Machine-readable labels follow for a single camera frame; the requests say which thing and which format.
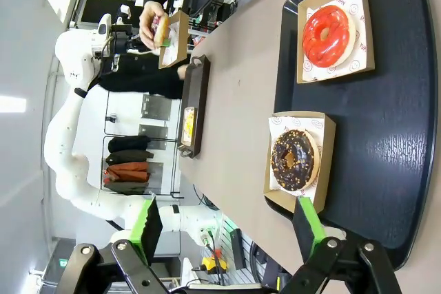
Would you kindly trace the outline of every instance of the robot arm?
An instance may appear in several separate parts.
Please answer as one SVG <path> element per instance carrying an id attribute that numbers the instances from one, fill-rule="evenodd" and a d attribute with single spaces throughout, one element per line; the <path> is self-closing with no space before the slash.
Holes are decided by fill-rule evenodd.
<path id="1" fill-rule="evenodd" d="M 57 40 L 55 54 L 63 66 L 65 79 L 70 85 L 68 97 L 49 124 L 45 138 L 44 156 L 57 175 L 57 193 L 74 206 L 104 220 L 121 217 L 125 228 L 131 229 L 143 208 L 142 196 L 123 196 L 101 191 L 88 182 L 88 159 L 72 152 L 79 115 L 91 82 L 100 74 L 101 59 L 112 57 L 110 49 L 127 52 L 134 45 L 131 26 L 119 20 L 111 24 L 110 14 L 100 20 L 97 30 L 72 29 Z M 160 208 L 164 231 L 187 231 L 195 242 L 203 246 L 201 229 L 218 228 L 219 213 L 204 206 Z M 124 233 L 115 235 L 123 238 Z"/>

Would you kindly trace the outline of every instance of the screw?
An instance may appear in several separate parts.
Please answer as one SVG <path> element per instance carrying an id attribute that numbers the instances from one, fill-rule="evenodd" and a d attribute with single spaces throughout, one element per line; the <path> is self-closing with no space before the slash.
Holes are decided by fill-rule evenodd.
<path id="1" fill-rule="evenodd" d="M 334 239 L 328 241 L 328 247 L 329 248 L 336 248 L 337 247 L 337 242 Z"/>
<path id="2" fill-rule="evenodd" d="M 367 244 L 365 244 L 365 249 L 366 249 L 367 251 L 373 251 L 373 245 L 370 244 L 370 243 L 367 243 Z"/>

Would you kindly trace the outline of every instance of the beige tabletop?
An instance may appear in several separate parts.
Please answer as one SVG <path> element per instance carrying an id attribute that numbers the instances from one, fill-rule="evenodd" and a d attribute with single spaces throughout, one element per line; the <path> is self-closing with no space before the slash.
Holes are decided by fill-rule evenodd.
<path id="1" fill-rule="evenodd" d="M 253 0 L 213 31 L 193 54 L 210 71 L 200 155 L 181 171 L 280 265 L 302 264 L 292 225 L 263 198 L 269 130 L 278 68 L 280 20 L 286 0 Z M 430 0 L 440 59 L 441 0 Z M 423 221 L 405 267 L 403 293 L 441 293 L 441 173 L 437 148 Z M 346 293 L 332 282 L 325 293 Z"/>

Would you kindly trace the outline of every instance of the person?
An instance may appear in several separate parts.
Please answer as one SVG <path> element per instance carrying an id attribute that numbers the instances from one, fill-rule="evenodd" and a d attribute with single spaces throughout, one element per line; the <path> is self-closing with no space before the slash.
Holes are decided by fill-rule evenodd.
<path id="1" fill-rule="evenodd" d="M 139 36 L 151 50 L 155 50 L 152 22 L 155 16 L 167 15 L 163 3 L 167 0 L 144 0 L 144 9 L 139 17 Z M 141 92 L 160 94 L 170 99 L 180 99 L 183 81 L 189 63 L 189 56 L 175 65 L 158 69 L 158 57 L 154 54 L 120 56 L 116 72 L 108 72 L 101 77 L 99 85 L 111 92 Z"/>

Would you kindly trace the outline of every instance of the human hand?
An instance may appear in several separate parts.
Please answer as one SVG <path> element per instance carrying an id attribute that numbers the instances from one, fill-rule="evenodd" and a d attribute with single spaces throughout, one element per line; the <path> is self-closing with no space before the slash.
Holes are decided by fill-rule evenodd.
<path id="1" fill-rule="evenodd" d="M 185 79 L 185 73 L 187 72 L 187 67 L 188 65 L 182 65 L 178 68 L 178 76 L 180 80 L 184 80 Z"/>
<path id="2" fill-rule="evenodd" d="M 145 46 L 151 50 L 155 50 L 152 31 L 152 22 L 155 16 L 161 17 L 165 15 L 164 9 L 160 3 L 148 1 L 144 5 L 144 10 L 139 17 L 139 37 Z"/>

